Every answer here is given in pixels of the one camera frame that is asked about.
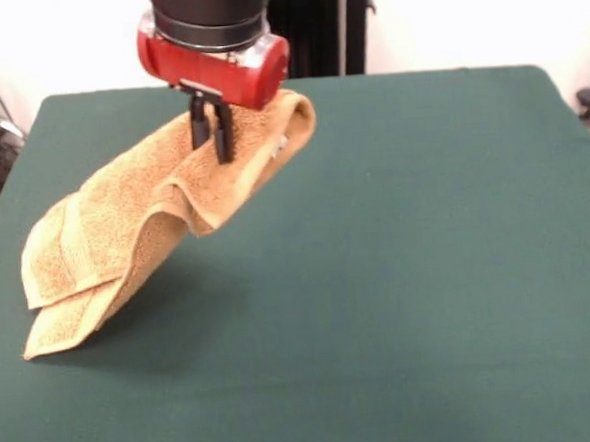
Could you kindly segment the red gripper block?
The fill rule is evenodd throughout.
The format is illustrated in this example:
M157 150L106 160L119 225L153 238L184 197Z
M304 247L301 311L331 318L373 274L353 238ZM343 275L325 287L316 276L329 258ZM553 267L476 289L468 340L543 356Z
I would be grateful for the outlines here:
M145 12L137 30L137 54L143 69L172 86L187 84L204 90L231 105L261 110L280 88L288 71L288 41L266 32L247 49L232 52L198 52L181 47L161 35L151 11ZM202 94L190 97L192 148L204 145L210 137ZM222 101L213 104L217 119L215 150L219 163L233 160L233 116Z

